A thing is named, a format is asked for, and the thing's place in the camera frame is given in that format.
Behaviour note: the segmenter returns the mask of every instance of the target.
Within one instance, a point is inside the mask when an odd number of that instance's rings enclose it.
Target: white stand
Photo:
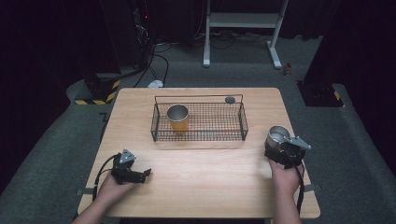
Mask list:
[[[275,44],[279,30],[285,17],[286,7],[289,0],[284,0],[279,13],[218,13],[210,12],[210,0],[207,0],[204,67],[210,66],[210,27],[249,27],[249,28],[273,28],[274,35],[267,46],[276,69],[282,68],[277,56]]]

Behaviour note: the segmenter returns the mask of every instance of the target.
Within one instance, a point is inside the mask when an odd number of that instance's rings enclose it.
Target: metal wire basket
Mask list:
[[[248,123],[243,95],[155,96],[151,134],[155,141],[245,141]],[[167,117],[171,105],[189,109],[188,130],[176,134]]]

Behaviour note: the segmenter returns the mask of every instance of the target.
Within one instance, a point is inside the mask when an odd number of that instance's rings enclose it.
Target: yellow and black tape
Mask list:
[[[120,80],[113,83],[113,86],[108,95],[102,99],[75,99],[77,105],[107,105],[116,96],[117,88],[120,85]]]
[[[337,100],[337,102],[340,104],[340,106],[346,107],[344,105],[343,101],[341,100],[341,95],[338,93],[338,91],[334,91],[334,96],[335,96],[335,99]]]

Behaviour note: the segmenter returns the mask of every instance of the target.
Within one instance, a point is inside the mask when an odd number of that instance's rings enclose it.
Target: black equipment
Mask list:
[[[283,165],[284,169],[289,169],[299,166],[305,156],[305,150],[310,148],[311,146],[300,137],[290,137],[286,128],[274,126],[265,140],[264,155]]]
[[[71,54],[85,81],[76,103],[109,104],[120,79],[148,67],[153,47],[150,8],[146,0],[69,0],[64,12]]]
[[[124,149],[122,154],[119,153],[114,158],[111,174],[116,178],[119,184],[125,182],[145,183],[146,177],[151,173],[151,169],[148,169],[143,173],[132,171],[131,166],[134,164],[135,159],[136,156],[127,149]]]

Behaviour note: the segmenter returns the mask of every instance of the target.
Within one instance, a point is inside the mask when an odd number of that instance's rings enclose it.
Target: wrist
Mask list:
[[[294,201],[294,193],[291,193],[289,191],[285,190],[276,190],[275,191],[275,197],[277,199],[283,199],[283,200],[293,200]]]
[[[288,196],[291,198],[294,197],[296,190],[295,188],[285,188],[285,186],[274,188],[275,195]]]
[[[73,224],[86,223],[100,223],[102,218],[106,215],[108,206],[95,199],[90,206],[88,206],[78,217],[73,221]]]
[[[110,207],[111,203],[107,202],[106,200],[98,197],[92,202],[92,206],[95,207],[95,209],[98,209],[98,211],[101,211],[102,213],[105,213]]]

